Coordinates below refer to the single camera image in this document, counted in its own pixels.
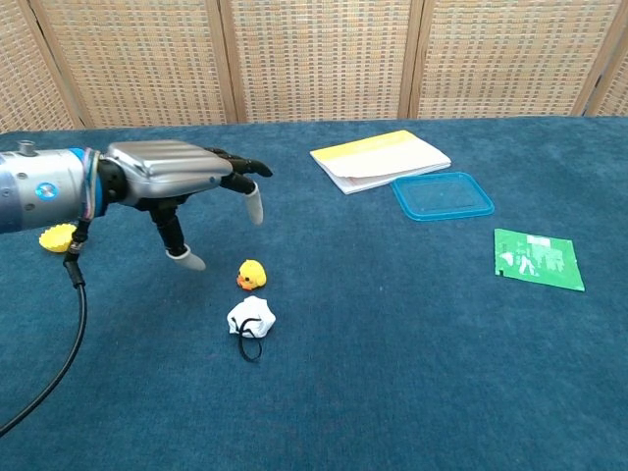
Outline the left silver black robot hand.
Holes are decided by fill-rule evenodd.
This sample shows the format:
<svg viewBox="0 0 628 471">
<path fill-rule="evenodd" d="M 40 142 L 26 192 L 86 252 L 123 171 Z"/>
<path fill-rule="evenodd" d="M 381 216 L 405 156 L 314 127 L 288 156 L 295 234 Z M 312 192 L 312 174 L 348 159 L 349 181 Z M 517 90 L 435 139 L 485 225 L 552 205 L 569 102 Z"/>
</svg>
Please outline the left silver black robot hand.
<svg viewBox="0 0 628 471">
<path fill-rule="evenodd" d="M 249 174 L 273 176 L 261 161 L 172 139 L 114 142 L 98 164 L 102 206 L 119 203 L 148 212 L 166 255 L 195 271 L 205 263 L 184 240 L 178 207 L 196 193 L 223 187 L 243 195 L 251 222 L 260 225 L 261 193 Z"/>
</svg>

